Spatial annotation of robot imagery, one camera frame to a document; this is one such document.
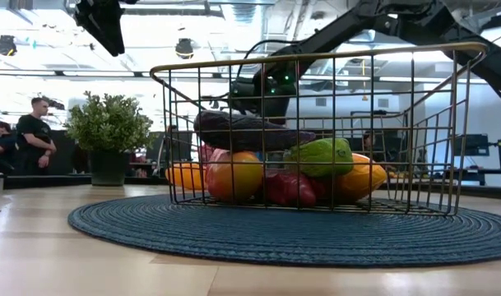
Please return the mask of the green pepper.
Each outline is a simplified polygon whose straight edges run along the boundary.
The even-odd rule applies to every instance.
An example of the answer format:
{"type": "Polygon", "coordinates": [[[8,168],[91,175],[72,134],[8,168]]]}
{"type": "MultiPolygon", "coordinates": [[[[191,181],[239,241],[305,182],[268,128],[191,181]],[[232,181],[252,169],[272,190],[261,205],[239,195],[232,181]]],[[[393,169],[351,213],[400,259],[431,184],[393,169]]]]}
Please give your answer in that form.
{"type": "Polygon", "coordinates": [[[293,146],[284,153],[286,162],[300,163],[300,172],[311,178],[344,175],[353,165],[349,142],[344,138],[322,138],[293,146]]]}

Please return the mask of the long purple pepper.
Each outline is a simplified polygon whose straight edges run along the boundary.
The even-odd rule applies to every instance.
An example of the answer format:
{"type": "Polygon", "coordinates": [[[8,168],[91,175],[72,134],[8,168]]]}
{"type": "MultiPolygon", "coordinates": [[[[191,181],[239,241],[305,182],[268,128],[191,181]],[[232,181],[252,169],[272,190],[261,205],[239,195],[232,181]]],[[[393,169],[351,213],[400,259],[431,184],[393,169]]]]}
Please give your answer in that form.
{"type": "Polygon", "coordinates": [[[212,110],[201,111],[193,129],[210,147],[237,152],[288,150],[316,138],[313,132],[298,132],[261,118],[212,110]]]}

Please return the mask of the black ceiling spot lamp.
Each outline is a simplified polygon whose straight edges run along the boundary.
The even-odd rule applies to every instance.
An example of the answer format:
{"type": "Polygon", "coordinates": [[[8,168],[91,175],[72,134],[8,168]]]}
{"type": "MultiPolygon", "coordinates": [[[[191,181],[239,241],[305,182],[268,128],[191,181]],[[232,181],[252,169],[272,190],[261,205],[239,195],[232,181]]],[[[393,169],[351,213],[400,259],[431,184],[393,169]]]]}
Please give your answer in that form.
{"type": "Polygon", "coordinates": [[[192,40],[189,38],[179,39],[174,48],[175,54],[181,59],[191,59],[194,56],[192,40]]]}
{"type": "Polygon", "coordinates": [[[13,35],[0,35],[0,54],[14,56],[17,53],[15,37],[13,35]]]}

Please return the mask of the dark office desk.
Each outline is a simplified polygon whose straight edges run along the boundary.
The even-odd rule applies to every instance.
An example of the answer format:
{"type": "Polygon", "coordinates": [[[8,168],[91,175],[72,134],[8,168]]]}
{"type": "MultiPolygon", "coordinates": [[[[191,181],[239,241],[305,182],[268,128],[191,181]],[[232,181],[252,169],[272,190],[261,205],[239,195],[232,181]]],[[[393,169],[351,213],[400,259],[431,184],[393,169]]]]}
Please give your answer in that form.
{"type": "Polygon", "coordinates": [[[459,182],[478,182],[480,186],[485,186],[485,177],[491,174],[501,176],[501,169],[455,169],[452,178],[459,182]]]}

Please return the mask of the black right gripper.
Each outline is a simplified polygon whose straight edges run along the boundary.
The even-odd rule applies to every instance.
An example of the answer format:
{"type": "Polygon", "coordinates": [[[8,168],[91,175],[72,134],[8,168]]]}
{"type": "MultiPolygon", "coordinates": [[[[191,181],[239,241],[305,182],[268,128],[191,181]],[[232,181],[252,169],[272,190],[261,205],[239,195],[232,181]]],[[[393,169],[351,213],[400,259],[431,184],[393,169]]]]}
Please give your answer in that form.
{"type": "Polygon", "coordinates": [[[285,123],[290,98],[296,94],[294,62],[265,64],[252,78],[240,74],[231,82],[231,108],[256,113],[271,123],[285,123]]]}

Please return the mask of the red and orange pepper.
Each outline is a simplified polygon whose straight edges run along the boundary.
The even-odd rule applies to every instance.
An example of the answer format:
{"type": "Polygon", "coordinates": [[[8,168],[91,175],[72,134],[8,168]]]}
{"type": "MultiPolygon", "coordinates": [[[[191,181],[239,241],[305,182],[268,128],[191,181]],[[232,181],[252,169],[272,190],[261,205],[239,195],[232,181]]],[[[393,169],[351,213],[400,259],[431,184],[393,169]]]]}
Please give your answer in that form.
{"type": "Polygon", "coordinates": [[[217,201],[243,202],[262,186],[263,168],[253,152],[215,149],[206,166],[208,192],[217,201]]]}

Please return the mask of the yellow mini pepper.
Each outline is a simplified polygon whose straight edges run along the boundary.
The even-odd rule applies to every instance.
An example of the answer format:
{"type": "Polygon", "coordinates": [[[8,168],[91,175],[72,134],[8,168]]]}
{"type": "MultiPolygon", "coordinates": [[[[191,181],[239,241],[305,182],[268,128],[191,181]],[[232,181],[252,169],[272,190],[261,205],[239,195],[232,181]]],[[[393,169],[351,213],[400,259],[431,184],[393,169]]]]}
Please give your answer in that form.
{"type": "Polygon", "coordinates": [[[353,169],[336,177],[335,199],[341,204],[354,203],[367,197],[387,180],[384,167],[375,161],[370,165],[369,157],[356,153],[353,153],[352,157],[353,169]]]}

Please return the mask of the black computer monitor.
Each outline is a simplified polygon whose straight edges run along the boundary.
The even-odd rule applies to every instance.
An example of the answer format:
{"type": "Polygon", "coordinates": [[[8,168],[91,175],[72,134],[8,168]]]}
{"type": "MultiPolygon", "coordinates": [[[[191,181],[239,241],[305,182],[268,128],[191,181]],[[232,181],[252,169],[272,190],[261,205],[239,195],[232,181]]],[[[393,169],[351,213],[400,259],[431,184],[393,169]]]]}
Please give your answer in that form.
{"type": "Polygon", "coordinates": [[[487,134],[466,134],[455,138],[455,156],[489,156],[487,134]]]}

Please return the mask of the small potted green plant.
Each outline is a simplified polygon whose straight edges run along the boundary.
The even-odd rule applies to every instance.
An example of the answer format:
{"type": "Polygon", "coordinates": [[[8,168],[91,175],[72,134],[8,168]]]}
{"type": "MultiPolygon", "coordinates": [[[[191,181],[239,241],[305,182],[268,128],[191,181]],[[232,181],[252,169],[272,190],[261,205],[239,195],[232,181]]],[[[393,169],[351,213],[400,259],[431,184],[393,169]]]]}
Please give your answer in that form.
{"type": "Polygon", "coordinates": [[[88,153],[91,184],[121,187],[129,155],[151,146],[153,121],[142,112],[137,98],[84,92],[85,102],[70,108],[67,135],[88,153]]]}

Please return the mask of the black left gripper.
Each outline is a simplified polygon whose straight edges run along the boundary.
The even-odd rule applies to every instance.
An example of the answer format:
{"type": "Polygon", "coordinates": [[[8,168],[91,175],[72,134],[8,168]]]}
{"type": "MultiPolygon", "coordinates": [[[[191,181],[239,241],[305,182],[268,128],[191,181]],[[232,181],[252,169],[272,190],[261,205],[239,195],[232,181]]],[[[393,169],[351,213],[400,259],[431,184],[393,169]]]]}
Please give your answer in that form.
{"type": "Polygon", "coordinates": [[[74,7],[76,23],[89,33],[111,54],[125,53],[119,29],[123,9],[119,0],[79,0],[74,7]]]}

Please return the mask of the orange-yellow mini pepper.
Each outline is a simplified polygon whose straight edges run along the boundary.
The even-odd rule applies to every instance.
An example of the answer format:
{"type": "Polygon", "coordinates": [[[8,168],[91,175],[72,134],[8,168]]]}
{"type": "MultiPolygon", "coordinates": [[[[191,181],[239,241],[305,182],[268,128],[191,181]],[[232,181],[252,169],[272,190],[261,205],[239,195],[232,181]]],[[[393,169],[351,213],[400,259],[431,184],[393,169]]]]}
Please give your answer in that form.
{"type": "Polygon", "coordinates": [[[190,190],[207,189],[206,169],[198,163],[176,163],[165,170],[170,184],[190,190]]]}

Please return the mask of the round blue woven placemat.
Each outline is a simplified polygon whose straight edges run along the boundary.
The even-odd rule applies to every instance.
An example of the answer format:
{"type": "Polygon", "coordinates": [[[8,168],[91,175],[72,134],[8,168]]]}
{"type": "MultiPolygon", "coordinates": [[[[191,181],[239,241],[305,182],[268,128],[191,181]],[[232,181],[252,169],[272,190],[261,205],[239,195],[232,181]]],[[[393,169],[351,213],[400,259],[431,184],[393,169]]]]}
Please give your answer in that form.
{"type": "Polygon", "coordinates": [[[501,215],[399,215],[175,205],[166,195],[80,206],[91,237],[175,256],[273,266],[405,268],[501,260],[501,215]]]}

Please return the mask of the small bright red pepper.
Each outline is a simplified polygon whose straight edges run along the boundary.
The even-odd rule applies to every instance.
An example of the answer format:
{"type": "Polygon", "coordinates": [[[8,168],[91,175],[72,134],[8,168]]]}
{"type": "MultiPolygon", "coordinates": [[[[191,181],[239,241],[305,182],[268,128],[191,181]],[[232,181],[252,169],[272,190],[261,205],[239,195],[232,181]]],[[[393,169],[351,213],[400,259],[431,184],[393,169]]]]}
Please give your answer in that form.
{"type": "Polygon", "coordinates": [[[311,182],[303,175],[285,170],[267,170],[266,199],[280,206],[313,207],[317,196],[311,182]]]}

